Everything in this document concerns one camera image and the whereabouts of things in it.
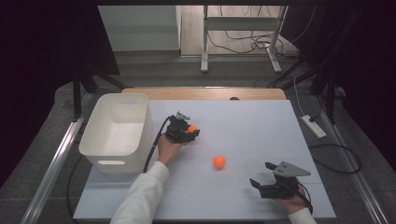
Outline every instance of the white plastic bin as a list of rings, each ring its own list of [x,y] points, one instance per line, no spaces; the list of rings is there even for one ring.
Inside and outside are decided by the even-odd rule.
[[[149,154],[151,134],[148,97],[110,93],[93,109],[79,151],[103,173],[137,173]]]

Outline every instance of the human hand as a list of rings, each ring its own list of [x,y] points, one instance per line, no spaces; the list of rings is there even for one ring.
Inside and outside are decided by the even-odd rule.
[[[158,141],[158,161],[162,162],[165,166],[168,166],[176,157],[181,147],[182,145],[180,143],[172,143],[165,134],[163,134]]]
[[[300,184],[298,185],[298,191],[305,196],[304,189]],[[282,204],[286,208],[288,214],[292,214],[302,210],[303,208],[306,208],[306,204],[303,201],[303,199],[301,199],[297,195],[294,195],[288,199],[274,199],[274,200]]]

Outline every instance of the white sleeve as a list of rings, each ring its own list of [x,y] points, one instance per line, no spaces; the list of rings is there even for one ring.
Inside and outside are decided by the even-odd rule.
[[[288,215],[291,224],[316,224],[308,208],[304,208],[298,212]]]
[[[139,175],[132,184],[110,223],[151,223],[163,196],[163,184],[168,177],[169,171],[166,166],[160,161],[155,161],[149,171]]]

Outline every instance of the power strip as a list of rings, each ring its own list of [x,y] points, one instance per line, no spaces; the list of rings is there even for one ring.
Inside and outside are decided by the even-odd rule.
[[[317,136],[317,138],[322,138],[326,136],[326,133],[323,132],[323,130],[317,125],[316,122],[311,122],[309,121],[311,117],[309,115],[305,115],[301,117],[301,119],[304,121],[305,125]]]

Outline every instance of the white tabletop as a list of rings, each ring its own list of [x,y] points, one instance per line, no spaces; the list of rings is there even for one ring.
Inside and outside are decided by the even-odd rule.
[[[269,161],[287,161],[312,175],[299,177],[308,188],[314,217],[335,217],[290,101],[149,101],[153,138],[163,121],[180,111],[201,130],[169,167],[170,178],[154,219],[266,220],[286,218],[283,207],[262,199],[250,186],[274,184]],[[222,170],[213,166],[226,158]],[[76,219],[110,220],[138,174],[102,174],[92,167]]]

